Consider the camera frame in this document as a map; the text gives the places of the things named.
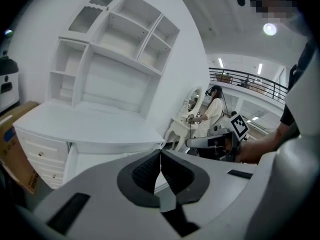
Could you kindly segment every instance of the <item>woman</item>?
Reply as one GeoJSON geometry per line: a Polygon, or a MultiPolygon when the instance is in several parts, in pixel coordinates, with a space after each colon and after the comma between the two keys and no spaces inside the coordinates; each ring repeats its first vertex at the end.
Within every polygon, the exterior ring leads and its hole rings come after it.
{"type": "Polygon", "coordinates": [[[193,122],[201,122],[193,135],[195,138],[207,137],[209,128],[218,121],[223,112],[222,88],[218,85],[213,86],[211,97],[212,100],[204,115],[193,118],[193,122]]]}

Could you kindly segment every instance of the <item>white t-shirt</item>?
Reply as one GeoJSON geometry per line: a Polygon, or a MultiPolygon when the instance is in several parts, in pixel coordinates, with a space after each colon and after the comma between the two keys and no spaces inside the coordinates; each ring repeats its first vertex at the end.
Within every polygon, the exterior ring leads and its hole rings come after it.
{"type": "Polygon", "coordinates": [[[193,136],[196,138],[207,137],[210,127],[213,126],[216,121],[218,121],[222,114],[223,108],[224,105],[222,99],[215,98],[206,112],[204,112],[208,119],[201,121],[193,136]]]}

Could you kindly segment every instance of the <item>white pillar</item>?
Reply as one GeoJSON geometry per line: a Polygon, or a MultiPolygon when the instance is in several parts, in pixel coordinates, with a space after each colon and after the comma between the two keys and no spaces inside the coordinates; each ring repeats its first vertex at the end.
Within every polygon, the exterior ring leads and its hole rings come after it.
{"type": "Polygon", "coordinates": [[[239,98],[236,105],[235,105],[235,109],[234,111],[236,111],[237,113],[240,113],[240,110],[242,108],[242,104],[244,103],[244,99],[243,98],[239,98]]]}

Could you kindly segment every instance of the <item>cable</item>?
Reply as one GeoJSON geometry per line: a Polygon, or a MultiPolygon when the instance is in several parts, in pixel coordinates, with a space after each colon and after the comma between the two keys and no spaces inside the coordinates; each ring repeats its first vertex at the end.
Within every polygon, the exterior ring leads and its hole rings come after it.
{"type": "Polygon", "coordinates": [[[224,104],[225,104],[225,109],[226,109],[226,113],[227,115],[229,116],[229,112],[228,112],[228,108],[227,108],[227,103],[226,103],[226,98],[225,98],[225,95],[224,95],[224,92],[222,91],[222,96],[223,96],[223,100],[224,100],[224,104]]]}

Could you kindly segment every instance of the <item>white machine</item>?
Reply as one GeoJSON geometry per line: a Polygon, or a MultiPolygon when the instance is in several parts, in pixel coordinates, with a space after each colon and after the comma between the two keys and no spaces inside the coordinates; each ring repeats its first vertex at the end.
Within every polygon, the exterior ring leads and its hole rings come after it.
{"type": "Polygon", "coordinates": [[[0,58],[0,113],[19,101],[18,71],[14,60],[0,58]]]}

